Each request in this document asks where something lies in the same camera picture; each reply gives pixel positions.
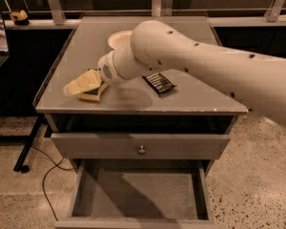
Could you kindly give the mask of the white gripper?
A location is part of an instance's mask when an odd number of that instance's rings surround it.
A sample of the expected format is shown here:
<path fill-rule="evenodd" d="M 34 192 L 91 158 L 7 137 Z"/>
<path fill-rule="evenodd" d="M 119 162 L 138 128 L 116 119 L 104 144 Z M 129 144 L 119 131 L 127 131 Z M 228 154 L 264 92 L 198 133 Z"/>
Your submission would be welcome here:
<path fill-rule="evenodd" d="M 130 80 L 126 75 L 127 63 L 125 52 L 111 51 L 99 59 L 98 71 L 88 70 L 78 76 L 63 88 L 63 93 L 72 96 L 88 92 L 99 88 L 102 80 L 108 85 L 125 83 Z"/>

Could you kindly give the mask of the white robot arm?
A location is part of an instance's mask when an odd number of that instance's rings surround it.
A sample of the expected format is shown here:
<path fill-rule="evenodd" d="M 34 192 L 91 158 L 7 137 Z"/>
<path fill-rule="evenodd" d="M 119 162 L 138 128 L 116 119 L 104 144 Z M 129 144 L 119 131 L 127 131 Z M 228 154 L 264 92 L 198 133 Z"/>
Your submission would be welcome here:
<path fill-rule="evenodd" d="M 194 41 L 169 25 L 145 21 L 123 46 L 105 54 L 96 70 L 69 84 L 66 96 L 174 69 L 190 74 L 235 100 L 286 126 L 286 58 Z"/>

